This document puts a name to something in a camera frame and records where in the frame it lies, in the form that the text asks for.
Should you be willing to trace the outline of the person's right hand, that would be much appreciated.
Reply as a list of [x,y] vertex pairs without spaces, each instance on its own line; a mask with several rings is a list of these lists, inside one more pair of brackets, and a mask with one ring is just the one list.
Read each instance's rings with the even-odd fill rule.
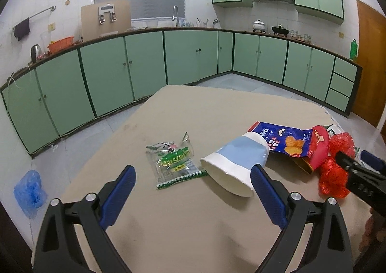
[[370,209],[370,218],[367,220],[365,224],[365,232],[362,236],[362,241],[358,247],[358,250],[360,252],[363,252],[369,245],[374,241],[383,242],[386,237],[386,231],[385,226],[383,226],[381,229],[376,230],[376,211],[371,208]]

